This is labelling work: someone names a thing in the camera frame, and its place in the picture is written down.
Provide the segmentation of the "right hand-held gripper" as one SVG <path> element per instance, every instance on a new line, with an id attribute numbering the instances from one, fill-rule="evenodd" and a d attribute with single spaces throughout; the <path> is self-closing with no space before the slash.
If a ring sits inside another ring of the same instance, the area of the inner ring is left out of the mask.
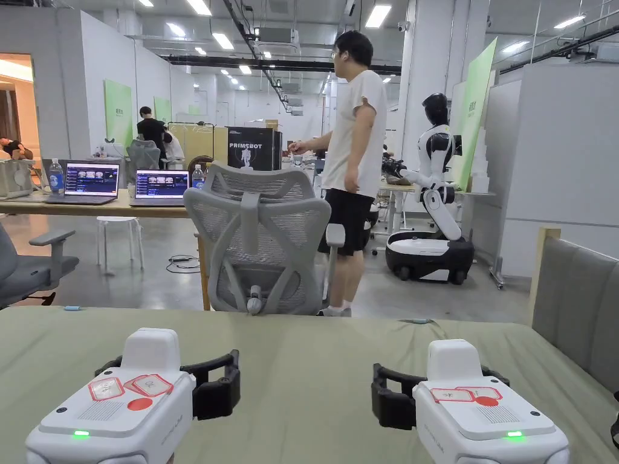
<path id="1" fill-rule="evenodd" d="M 372 412 L 411 430 L 435 463 L 568 463 L 565 433 L 463 339 L 430 343 L 427 377 L 373 364 Z"/>

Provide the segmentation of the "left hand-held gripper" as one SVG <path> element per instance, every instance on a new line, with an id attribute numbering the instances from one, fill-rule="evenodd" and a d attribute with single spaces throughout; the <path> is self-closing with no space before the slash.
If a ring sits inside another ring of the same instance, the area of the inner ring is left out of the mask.
<path id="1" fill-rule="evenodd" d="M 181 366 L 171 329 L 137 330 L 94 376 L 28 435 L 27 463 L 168 463 L 194 418 L 230 416 L 241 398 L 237 350 Z"/>

